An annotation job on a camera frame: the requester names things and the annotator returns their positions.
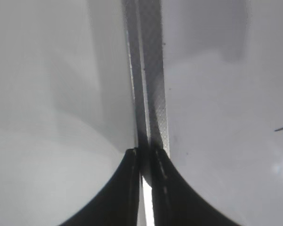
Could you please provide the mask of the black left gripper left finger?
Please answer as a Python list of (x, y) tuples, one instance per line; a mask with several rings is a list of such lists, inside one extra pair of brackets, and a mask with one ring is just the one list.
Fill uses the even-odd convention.
[(62, 226), (135, 226), (140, 189), (140, 153), (126, 150), (117, 170), (97, 195)]

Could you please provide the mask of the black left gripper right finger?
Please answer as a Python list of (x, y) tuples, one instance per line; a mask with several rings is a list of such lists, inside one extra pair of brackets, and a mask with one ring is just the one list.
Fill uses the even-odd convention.
[(165, 150), (150, 156), (152, 201), (157, 226), (236, 226), (198, 195), (183, 179)]

